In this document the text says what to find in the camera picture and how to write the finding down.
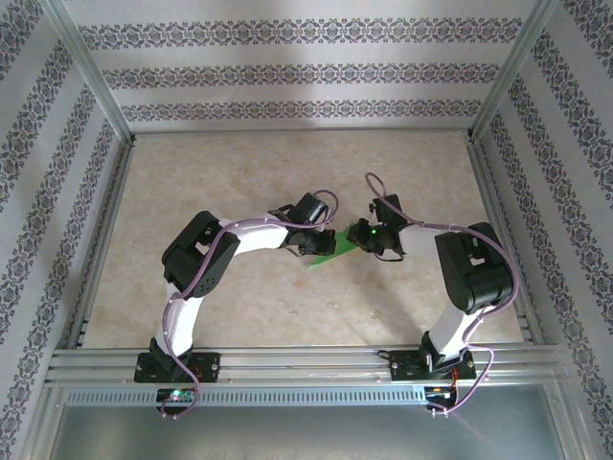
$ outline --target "beige floor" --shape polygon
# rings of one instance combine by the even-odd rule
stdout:
[[[146,347],[160,324],[166,285],[160,258],[199,211],[257,217],[330,188],[341,199],[334,228],[368,215],[363,174],[378,173],[419,219],[486,218],[459,133],[328,131],[142,136],[134,152],[84,346]],[[385,264],[359,250],[307,270],[284,250],[236,257],[206,299],[196,346],[418,343],[446,301],[437,260]],[[474,335],[521,341],[512,310]]]

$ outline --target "metal sheet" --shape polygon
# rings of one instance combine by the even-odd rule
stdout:
[[[66,407],[52,458],[557,459],[542,388],[490,387],[448,419],[421,407]]]
[[[155,388],[79,388],[66,395],[70,407],[151,407],[159,401]],[[348,386],[332,388],[207,388],[198,406],[208,407],[304,407],[338,405],[425,404],[422,385],[394,387]],[[169,402],[185,407],[187,402]]]

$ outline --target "white wall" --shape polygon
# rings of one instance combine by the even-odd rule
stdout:
[[[612,29],[606,2],[560,3],[483,139],[542,332],[561,344],[599,458],[613,458]]]
[[[472,124],[534,0],[81,0],[135,131]]]
[[[0,459],[73,314],[119,141],[36,2],[0,2]]]

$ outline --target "purple cable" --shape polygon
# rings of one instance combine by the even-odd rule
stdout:
[[[462,336],[462,341],[464,343],[468,342],[472,333],[474,333],[477,327],[481,323],[483,323],[485,318],[487,318],[491,314],[497,313],[498,311],[502,309],[505,309],[513,302],[513,300],[515,300],[515,297],[517,297],[517,293],[519,292],[519,279],[520,279],[519,271],[517,270],[517,267],[515,266],[515,264],[512,262],[511,256],[507,253],[507,251],[503,249],[503,247],[500,244],[496,243],[494,240],[487,237],[483,233],[477,232],[471,228],[463,227],[461,225],[454,225],[454,224],[444,225],[441,223],[427,223],[424,220],[416,220],[414,218],[411,218],[410,216],[400,211],[396,206],[390,203],[387,199],[385,199],[385,196],[383,196],[385,195],[385,184],[383,183],[383,181],[378,175],[376,175],[374,172],[367,172],[364,175],[364,178],[366,179],[366,183],[371,188],[375,196],[379,198],[383,204],[389,207],[396,214],[405,218],[409,223],[418,225],[423,228],[432,228],[435,230],[449,230],[449,231],[455,231],[455,232],[468,233],[469,235],[472,235],[473,237],[478,238],[479,240],[493,247],[507,263],[507,266],[511,270],[511,277],[512,277],[512,284],[513,284],[511,293],[503,302],[500,303],[500,305],[497,305],[490,311],[479,314],[477,318],[470,324],[470,326],[468,326],[468,328],[466,329],[465,333]],[[371,178],[373,178],[379,183],[379,185],[381,186],[381,189],[383,189],[383,195],[375,188],[375,186],[373,185],[373,182],[371,182]],[[444,406],[440,404],[435,404],[433,402],[430,403],[430,405],[435,406],[442,410],[441,412],[438,412],[439,414],[451,413],[457,408],[459,408],[461,405],[463,405],[468,400],[468,398],[470,398],[472,394],[475,392],[475,390],[477,389],[477,386],[479,385],[479,383],[481,383],[486,373],[489,371],[489,368],[491,367],[492,362],[494,361],[494,351],[490,347],[485,347],[485,346],[477,347],[474,345],[468,345],[467,347],[468,349],[471,349],[471,350],[488,351],[489,352],[489,362],[486,365],[486,368],[484,369],[484,371],[479,376],[479,378],[475,380],[474,384],[470,387],[470,390],[468,390],[468,393],[466,393],[465,396],[459,402],[456,402],[455,405],[453,405],[450,408],[445,408]]]
[[[282,225],[284,227],[289,227],[289,228],[305,228],[305,229],[308,229],[308,228],[320,228],[323,225],[328,225],[329,223],[331,223],[333,221],[333,219],[334,219],[334,216],[336,216],[336,213],[338,212],[338,208],[339,208],[339,205],[340,205],[338,196],[336,196],[336,194],[334,192],[331,192],[330,190],[326,190],[326,189],[318,190],[317,192],[314,193],[315,196],[318,196],[318,195],[321,195],[321,194],[329,195],[329,196],[332,197],[332,199],[334,199],[334,209],[332,210],[331,213],[329,213],[329,216],[324,218],[324,220],[322,220],[319,223],[300,224],[300,223],[293,223],[293,222],[283,222],[283,221],[277,220],[275,218],[246,218],[244,220],[238,220],[236,222],[229,223],[228,225],[223,227],[221,230],[219,230],[219,232],[216,234],[215,238],[213,239],[213,242],[211,243],[211,246],[209,247],[209,250],[207,251],[207,254],[204,257],[204,261],[202,261],[202,265],[200,266],[200,268],[198,269],[197,273],[193,277],[192,282],[183,290],[183,292],[181,292],[178,295],[172,296],[170,298],[169,302],[164,307],[164,314],[162,315],[162,334],[164,336],[164,343],[166,344],[166,348],[169,351],[169,355],[172,358],[172,360],[193,381],[193,399],[192,399],[192,403],[189,406],[187,406],[184,410],[179,412],[178,414],[174,414],[172,416],[172,418],[174,420],[177,420],[180,417],[183,417],[184,415],[186,415],[188,412],[190,412],[195,407],[195,405],[196,405],[196,403],[197,403],[197,401],[199,399],[199,396],[200,396],[200,383],[198,381],[198,377],[190,369],[188,369],[188,367],[185,364],[183,364],[181,362],[181,360],[174,353],[174,350],[172,349],[172,347],[170,345],[169,328],[168,328],[168,317],[169,317],[170,307],[172,306],[172,302],[174,302],[175,300],[179,300],[179,299],[185,299],[188,296],[188,294],[193,291],[193,289],[196,287],[196,285],[200,281],[200,278],[202,278],[202,276],[204,275],[204,272],[206,271],[207,266],[209,266],[209,263],[211,262],[211,258],[213,257],[213,253],[215,252],[215,249],[216,249],[217,245],[219,244],[219,241],[221,240],[221,237],[223,237],[223,235],[228,233],[230,230],[238,229],[238,228],[240,228],[243,225],[256,224],[256,223],[260,224],[260,223],[268,223],[268,222],[279,224],[279,225]],[[166,404],[168,402],[169,402],[169,400],[165,400],[164,402],[162,402],[162,406],[160,407],[160,412],[162,413],[162,417],[164,417],[164,418],[167,417],[167,413],[165,411],[165,408],[166,408]]]
[[[464,395],[464,397],[458,402],[456,402],[454,405],[452,405],[451,407],[445,407],[444,405],[438,404],[436,402],[428,402],[428,405],[431,405],[433,407],[440,409],[440,412],[435,412],[437,414],[450,414],[451,412],[458,410],[466,401],[468,401],[468,399],[472,396],[472,394],[475,392],[477,387],[481,384],[483,379],[486,377],[486,375],[489,372],[489,369],[491,368],[491,364],[494,362],[494,351],[490,347],[487,347],[485,345],[468,344],[468,349],[473,350],[475,352],[488,352],[489,353],[488,364],[486,364],[486,367],[483,369],[483,372],[479,374],[479,377],[477,378],[477,380],[475,380],[475,382],[472,384],[472,386],[470,387],[468,392]]]

